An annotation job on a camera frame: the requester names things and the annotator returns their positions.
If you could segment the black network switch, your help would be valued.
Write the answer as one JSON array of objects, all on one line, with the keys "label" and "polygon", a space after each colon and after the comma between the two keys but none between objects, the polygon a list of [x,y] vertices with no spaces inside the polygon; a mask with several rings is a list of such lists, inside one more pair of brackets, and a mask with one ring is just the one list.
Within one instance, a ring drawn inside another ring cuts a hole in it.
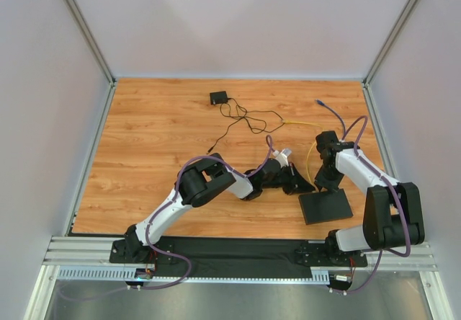
[{"label": "black network switch", "polygon": [[338,192],[315,192],[298,197],[306,225],[353,217],[343,189]]}]

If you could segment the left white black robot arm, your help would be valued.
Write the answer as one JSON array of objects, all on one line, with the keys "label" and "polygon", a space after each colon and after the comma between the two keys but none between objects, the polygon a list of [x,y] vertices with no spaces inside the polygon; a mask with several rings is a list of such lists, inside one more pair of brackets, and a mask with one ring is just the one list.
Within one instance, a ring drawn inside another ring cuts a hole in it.
[{"label": "left white black robot arm", "polygon": [[287,195],[307,194],[315,190],[288,161],[287,149],[267,157],[256,169],[244,173],[225,163],[220,154],[195,157],[178,173],[167,198],[145,220],[131,225],[124,234],[125,253],[141,261],[147,247],[155,244],[166,229],[183,214],[199,208],[227,191],[240,200],[259,197],[266,188],[280,188]]}]

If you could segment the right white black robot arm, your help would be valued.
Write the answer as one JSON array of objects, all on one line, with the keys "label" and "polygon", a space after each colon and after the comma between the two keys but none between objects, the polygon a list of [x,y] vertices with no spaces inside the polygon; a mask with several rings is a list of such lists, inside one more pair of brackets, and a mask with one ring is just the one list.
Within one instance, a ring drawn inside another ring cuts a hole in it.
[{"label": "right white black robot arm", "polygon": [[348,177],[365,195],[362,224],[329,234],[339,251],[388,251],[408,257],[411,247],[425,239],[418,187],[378,169],[357,143],[339,140],[332,130],[323,131],[315,141],[322,166],[314,185],[336,192]]}]

